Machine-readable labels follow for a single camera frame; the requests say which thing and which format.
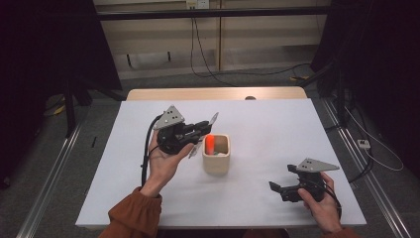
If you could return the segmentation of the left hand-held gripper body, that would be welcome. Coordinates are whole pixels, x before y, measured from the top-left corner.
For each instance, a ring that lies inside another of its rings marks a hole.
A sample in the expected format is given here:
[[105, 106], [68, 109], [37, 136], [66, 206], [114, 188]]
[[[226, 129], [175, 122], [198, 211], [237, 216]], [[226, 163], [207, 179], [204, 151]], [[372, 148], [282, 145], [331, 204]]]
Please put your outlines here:
[[193, 142], [188, 134], [194, 131], [194, 125], [184, 121], [176, 107], [170, 105], [154, 125], [154, 129], [158, 130], [158, 147], [166, 154], [176, 155], [185, 145]]

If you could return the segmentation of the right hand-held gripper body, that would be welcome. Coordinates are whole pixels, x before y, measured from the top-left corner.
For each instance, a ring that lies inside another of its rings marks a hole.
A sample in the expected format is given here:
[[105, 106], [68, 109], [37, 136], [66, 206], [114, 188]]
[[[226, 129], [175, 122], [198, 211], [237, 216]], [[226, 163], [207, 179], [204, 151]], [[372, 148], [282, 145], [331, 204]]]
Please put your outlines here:
[[298, 190], [304, 188], [316, 201], [321, 201], [326, 191], [326, 185], [321, 177], [321, 173], [338, 169], [339, 167], [336, 165], [306, 158], [297, 165], [297, 173], [293, 173], [298, 175], [299, 184], [282, 187], [279, 194], [283, 201], [297, 202], [301, 200]]

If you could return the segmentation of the orange highlighter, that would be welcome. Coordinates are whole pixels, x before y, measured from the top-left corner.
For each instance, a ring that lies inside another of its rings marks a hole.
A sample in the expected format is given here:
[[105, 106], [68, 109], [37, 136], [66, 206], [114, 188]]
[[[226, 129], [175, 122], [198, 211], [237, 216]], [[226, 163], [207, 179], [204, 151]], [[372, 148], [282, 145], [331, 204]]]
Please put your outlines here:
[[207, 135], [205, 139], [205, 153], [207, 155], [213, 155], [215, 152], [215, 137], [213, 135]]

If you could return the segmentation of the clear pen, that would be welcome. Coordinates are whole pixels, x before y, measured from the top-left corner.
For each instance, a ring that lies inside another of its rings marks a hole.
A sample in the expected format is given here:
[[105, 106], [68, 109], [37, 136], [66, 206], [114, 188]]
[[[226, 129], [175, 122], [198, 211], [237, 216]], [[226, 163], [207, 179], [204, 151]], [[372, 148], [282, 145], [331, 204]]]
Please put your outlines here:
[[204, 130], [203, 133], [201, 133], [201, 136], [200, 136], [200, 138], [198, 140], [198, 143], [196, 145], [194, 145], [193, 149], [191, 150], [191, 152], [190, 152], [190, 154], [188, 156], [188, 159], [194, 157], [197, 154], [197, 152], [199, 151], [199, 149], [200, 149], [200, 147], [201, 147], [201, 145], [203, 143], [204, 137], [211, 132], [212, 126], [216, 122], [218, 115], [219, 115], [219, 112], [216, 112], [213, 115], [213, 117], [209, 121], [209, 124], [207, 125], [206, 129]]

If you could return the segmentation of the beige square cup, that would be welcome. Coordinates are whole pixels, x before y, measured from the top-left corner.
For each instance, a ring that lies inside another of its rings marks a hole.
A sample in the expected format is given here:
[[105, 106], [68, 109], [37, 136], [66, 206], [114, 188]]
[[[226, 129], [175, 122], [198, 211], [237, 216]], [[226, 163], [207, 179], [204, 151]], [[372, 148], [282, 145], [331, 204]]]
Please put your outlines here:
[[225, 134], [209, 134], [215, 137], [215, 152], [222, 155], [214, 156], [205, 153], [205, 139], [203, 141], [202, 158], [203, 169], [209, 175], [221, 176], [229, 171], [231, 143], [228, 135]]

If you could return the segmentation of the person's right hand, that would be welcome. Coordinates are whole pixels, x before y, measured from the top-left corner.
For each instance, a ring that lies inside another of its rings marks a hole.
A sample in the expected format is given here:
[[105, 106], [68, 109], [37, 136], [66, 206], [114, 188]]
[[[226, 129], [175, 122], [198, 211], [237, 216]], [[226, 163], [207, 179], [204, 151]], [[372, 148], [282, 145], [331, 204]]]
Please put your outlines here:
[[321, 177], [327, 188], [321, 201], [316, 201], [304, 188], [300, 188], [298, 194], [303, 199], [305, 207], [310, 210], [322, 233], [327, 235], [339, 232], [343, 227], [340, 221], [338, 205], [334, 198], [334, 181], [325, 173], [321, 173]]

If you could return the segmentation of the person's left hand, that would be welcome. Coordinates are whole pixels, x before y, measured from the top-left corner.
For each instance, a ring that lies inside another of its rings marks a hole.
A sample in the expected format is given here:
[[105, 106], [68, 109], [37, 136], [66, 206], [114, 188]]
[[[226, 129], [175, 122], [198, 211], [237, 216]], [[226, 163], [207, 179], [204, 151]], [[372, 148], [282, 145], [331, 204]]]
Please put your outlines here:
[[157, 197], [174, 177], [181, 160], [190, 153], [193, 147], [193, 144], [187, 144], [178, 154], [168, 155], [158, 148], [158, 132], [154, 131], [149, 145], [150, 175], [142, 186], [140, 193], [147, 197]]

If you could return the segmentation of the white table mat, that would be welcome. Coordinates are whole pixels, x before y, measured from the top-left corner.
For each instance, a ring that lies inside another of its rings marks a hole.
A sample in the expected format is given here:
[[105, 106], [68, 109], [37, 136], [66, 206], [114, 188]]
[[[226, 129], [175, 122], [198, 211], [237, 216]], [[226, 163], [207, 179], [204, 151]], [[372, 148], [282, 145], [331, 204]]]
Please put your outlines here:
[[[108, 211], [141, 182], [141, 163], [151, 122], [167, 101], [122, 103], [76, 223], [100, 229]], [[186, 122], [209, 120], [231, 142], [229, 171], [212, 176], [196, 155], [184, 159], [162, 190], [159, 225], [166, 229], [301, 227], [313, 218], [300, 203], [284, 202], [269, 182], [297, 183], [287, 165], [310, 158], [339, 161], [309, 99], [177, 101]]]

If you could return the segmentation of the black metal stand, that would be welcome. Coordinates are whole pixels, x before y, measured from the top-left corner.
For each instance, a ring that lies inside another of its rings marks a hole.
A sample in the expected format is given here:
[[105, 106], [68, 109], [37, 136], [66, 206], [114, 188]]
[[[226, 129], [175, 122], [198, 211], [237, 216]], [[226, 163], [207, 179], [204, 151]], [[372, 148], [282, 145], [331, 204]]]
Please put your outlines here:
[[341, 71], [340, 64], [336, 60], [331, 60], [320, 70], [299, 83], [299, 86], [302, 88], [315, 83], [320, 97], [331, 96], [333, 92], [336, 92], [336, 110], [339, 127], [347, 126], [344, 78], [345, 75]]
[[76, 128], [75, 106], [73, 99], [76, 99], [80, 106], [90, 106], [93, 102], [93, 99], [89, 94], [91, 89], [96, 90], [116, 101], [125, 101], [127, 99], [126, 96], [113, 92], [111, 89], [107, 89], [105, 86], [100, 85], [92, 79], [85, 77], [66, 79], [63, 82], [63, 96], [66, 110], [67, 138], [70, 137]]

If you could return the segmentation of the beige wooden cabinet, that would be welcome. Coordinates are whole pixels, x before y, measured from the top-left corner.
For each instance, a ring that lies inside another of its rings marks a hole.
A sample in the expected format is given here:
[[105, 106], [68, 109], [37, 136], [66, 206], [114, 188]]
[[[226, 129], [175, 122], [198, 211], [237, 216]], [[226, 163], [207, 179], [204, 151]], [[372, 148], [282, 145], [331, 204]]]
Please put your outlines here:
[[309, 63], [324, 15], [104, 21], [122, 79]]

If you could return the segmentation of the black horizontal bar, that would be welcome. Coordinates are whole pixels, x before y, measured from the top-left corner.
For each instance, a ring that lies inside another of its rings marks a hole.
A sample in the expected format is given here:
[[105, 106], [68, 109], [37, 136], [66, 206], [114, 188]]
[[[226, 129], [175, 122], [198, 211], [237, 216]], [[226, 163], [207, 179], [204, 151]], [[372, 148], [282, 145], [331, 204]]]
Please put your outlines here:
[[331, 7], [287, 7], [287, 8], [242, 8], [208, 10], [167, 10], [136, 12], [98, 12], [101, 21], [189, 19], [189, 18], [224, 18], [224, 17], [259, 17], [259, 16], [300, 16], [324, 15]]

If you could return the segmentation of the dark curtain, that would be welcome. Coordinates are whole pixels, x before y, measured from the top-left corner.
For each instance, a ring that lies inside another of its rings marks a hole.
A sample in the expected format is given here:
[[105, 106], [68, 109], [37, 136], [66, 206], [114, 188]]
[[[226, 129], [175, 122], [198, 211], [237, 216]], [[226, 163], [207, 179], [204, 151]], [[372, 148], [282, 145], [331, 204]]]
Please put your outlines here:
[[311, 68], [338, 64], [359, 104], [420, 177], [420, 0], [331, 0]]
[[56, 94], [91, 102], [122, 88], [93, 0], [0, 0], [0, 189]]

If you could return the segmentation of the metal floor rail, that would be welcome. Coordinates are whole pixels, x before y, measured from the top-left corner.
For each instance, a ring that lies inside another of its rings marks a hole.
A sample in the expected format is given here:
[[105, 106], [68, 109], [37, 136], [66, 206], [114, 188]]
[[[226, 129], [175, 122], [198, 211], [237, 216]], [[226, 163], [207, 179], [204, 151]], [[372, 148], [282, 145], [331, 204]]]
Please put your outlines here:
[[26, 219], [24, 220], [16, 238], [34, 238], [46, 209], [52, 199], [53, 191], [56, 188], [75, 142], [78, 139], [81, 127], [82, 122], [77, 123], [65, 138], [59, 154], [54, 161], [52, 169], [49, 172], [49, 175], [28, 215], [26, 216]]
[[[368, 164], [368, 158], [364, 155], [363, 150], [359, 148], [357, 142], [352, 136], [351, 132], [341, 127], [337, 110], [332, 102], [327, 99], [322, 99], [322, 103], [328, 112], [332, 122], [338, 127], [337, 131], [342, 141], [344, 142], [347, 150], [349, 151], [350, 157], [356, 164], [359, 172], [364, 170], [364, 167]], [[378, 179], [373, 172], [365, 173], [362, 177], [351, 182], [351, 188], [356, 188], [361, 182], [364, 182], [367, 186], [373, 200], [377, 204], [381, 211], [384, 219], [390, 227], [395, 238], [412, 238], [408, 227], [405, 225], [400, 213], [397, 211], [395, 205], [392, 203], [385, 190], [379, 183]]]

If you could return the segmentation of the white wall outlet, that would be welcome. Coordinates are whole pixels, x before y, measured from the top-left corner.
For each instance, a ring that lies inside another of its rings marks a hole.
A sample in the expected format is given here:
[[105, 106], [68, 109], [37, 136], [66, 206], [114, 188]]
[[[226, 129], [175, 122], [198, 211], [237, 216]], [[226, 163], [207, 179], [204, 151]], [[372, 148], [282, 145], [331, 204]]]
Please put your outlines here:
[[210, 1], [209, 0], [186, 0], [186, 8], [189, 10], [209, 9]]

